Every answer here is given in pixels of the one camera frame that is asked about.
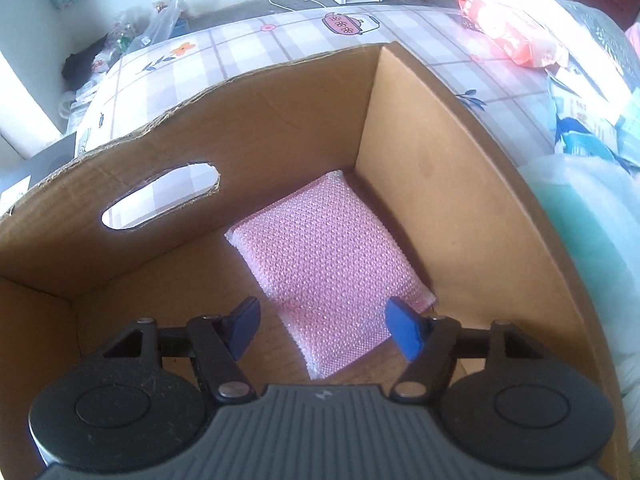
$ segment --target silver screw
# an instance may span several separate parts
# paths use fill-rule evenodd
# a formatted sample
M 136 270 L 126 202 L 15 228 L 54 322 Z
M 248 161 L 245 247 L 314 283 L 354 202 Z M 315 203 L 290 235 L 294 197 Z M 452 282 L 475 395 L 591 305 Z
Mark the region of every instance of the silver screw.
M 242 381 L 229 381 L 228 383 L 222 383 L 218 387 L 218 392 L 227 399 L 239 399 L 244 397 L 251 391 L 251 386 Z
M 396 394 L 405 399 L 417 399 L 427 393 L 427 387 L 415 381 L 398 383 L 396 384 L 395 390 Z

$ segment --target cardboard box handle hole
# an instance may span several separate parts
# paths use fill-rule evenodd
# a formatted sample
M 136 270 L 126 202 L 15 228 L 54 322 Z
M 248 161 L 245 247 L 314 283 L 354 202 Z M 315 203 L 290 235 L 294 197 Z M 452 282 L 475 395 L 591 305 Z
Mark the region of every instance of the cardboard box handle hole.
M 102 214 L 102 223 L 109 229 L 131 229 L 217 190 L 219 184 L 220 174 L 212 165 L 188 164 L 118 200 Z

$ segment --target floor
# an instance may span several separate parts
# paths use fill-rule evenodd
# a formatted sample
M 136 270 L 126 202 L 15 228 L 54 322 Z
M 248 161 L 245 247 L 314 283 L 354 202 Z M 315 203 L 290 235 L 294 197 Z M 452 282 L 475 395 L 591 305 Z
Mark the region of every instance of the floor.
M 315 9 L 319 5 L 312 1 L 305 0 L 272 0 L 275 3 L 289 7 L 292 10 Z M 317 0 L 326 7 L 338 7 L 338 3 L 334 0 Z M 381 5 L 416 5 L 430 7 L 457 7 L 456 0 L 383 0 Z M 268 0 L 251 0 L 237 4 L 224 9 L 216 10 L 208 14 L 203 14 L 197 18 L 189 20 L 189 29 L 191 32 L 204 30 L 205 28 L 217 27 L 226 23 L 240 22 L 250 18 L 258 18 L 269 14 L 278 14 L 280 12 L 289 12 L 286 9 L 274 6 Z

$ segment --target cardboard box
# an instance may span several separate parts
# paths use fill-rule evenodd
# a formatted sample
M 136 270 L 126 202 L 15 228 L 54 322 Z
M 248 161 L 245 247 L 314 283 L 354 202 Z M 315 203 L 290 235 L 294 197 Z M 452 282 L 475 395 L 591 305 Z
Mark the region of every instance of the cardboard box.
M 130 230 L 100 218 L 173 168 L 210 162 L 220 187 Z M 240 361 L 260 390 L 308 381 L 302 356 L 238 252 L 229 224 L 343 169 L 386 224 L 439 314 L 513 319 L 598 383 L 618 424 L 603 464 L 628 476 L 620 391 L 602 329 L 559 237 L 516 169 L 436 76 L 398 44 L 259 70 L 208 89 L 143 130 L 72 161 L 0 218 L 0 470 L 41 467 L 29 406 L 127 323 L 180 326 L 247 295 L 262 325 Z M 388 388 L 391 341 L 330 378 Z M 165 367 L 190 376 L 188 364 Z

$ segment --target white paper label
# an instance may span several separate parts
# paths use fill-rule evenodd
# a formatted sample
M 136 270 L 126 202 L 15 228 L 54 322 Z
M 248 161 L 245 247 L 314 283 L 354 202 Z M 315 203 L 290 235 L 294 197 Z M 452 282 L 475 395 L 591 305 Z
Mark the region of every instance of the white paper label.
M 9 211 L 9 208 L 28 191 L 30 180 L 31 175 L 26 176 L 20 182 L 2 192 L 2 195 L 0 195 L 0 215 Z

